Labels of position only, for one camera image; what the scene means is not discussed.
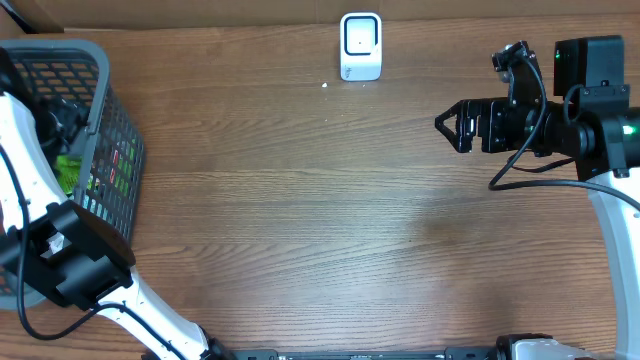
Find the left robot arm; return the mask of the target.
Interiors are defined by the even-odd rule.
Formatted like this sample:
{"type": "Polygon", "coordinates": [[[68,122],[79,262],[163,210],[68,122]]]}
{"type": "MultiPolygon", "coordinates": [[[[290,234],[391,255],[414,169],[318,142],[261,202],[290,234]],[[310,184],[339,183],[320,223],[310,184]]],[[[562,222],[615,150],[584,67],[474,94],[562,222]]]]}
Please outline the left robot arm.
{"type": "Polygon", "coordinates": [[[229,352],[141,278],[131,247],[144,140],[88,41],[1,45],[1,304],[31,329],[48,300],[105,317],[150,359],[229,352]]]}

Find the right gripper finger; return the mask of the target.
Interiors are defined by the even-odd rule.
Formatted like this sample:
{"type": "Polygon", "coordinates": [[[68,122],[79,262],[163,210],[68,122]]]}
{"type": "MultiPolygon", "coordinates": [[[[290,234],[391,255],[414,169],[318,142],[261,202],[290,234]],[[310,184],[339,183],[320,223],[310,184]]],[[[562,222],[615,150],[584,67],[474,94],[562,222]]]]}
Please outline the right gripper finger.
{"type": "Polygon", "coordinates": [[[465,99],[460,100],[451,106],[448,110],[445,110],[442,114],[438,115],[435,118],[435,126],[437,128],[442,128],[445,126],[445,121],[456,117],[457,121],[461,126],[466,128],[471,128],[473,120],[470,115],[470,106],[472,105],[472,100],[465,99]]]}
{"type": "Polygon", "coordinates": [[[455,129],[452,130],[444,124],[444,120],[436,120],[435,128],[449,141],[458,153],[469,153],[472,151],[472,121],[458,119],[455,129]]]}

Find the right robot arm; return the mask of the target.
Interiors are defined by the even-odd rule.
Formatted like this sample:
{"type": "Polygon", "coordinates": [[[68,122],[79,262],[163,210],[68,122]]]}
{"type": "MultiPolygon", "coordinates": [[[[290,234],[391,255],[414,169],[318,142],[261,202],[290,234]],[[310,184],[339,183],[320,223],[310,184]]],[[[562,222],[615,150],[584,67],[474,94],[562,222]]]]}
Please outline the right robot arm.
{"type": "Polygon", "coordinates": [[[554,51],[549,100],[536,54],[525,41],[492,56],[504,97],[463,99],[435,128],[459,153],[474,138],[485,153],[509,153],[491,191],[584,189],[604,237],[616,306],[612,358],[639,356],[639,110],[625,81],[620,35],[566,39],[554,51]]]}

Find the green snack bag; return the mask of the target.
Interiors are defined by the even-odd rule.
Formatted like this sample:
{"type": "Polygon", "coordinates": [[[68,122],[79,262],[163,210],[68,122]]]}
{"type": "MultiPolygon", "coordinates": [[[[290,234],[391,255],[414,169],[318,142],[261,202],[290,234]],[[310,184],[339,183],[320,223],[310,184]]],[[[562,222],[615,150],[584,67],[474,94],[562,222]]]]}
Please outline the green snack bag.
{"type": "Polygon", "coordinates": [[[80,179],[82,162],[82,157],[59,155],[54,164],[58,184],[69,198],[75,197],[74,188],[80,179]]]}

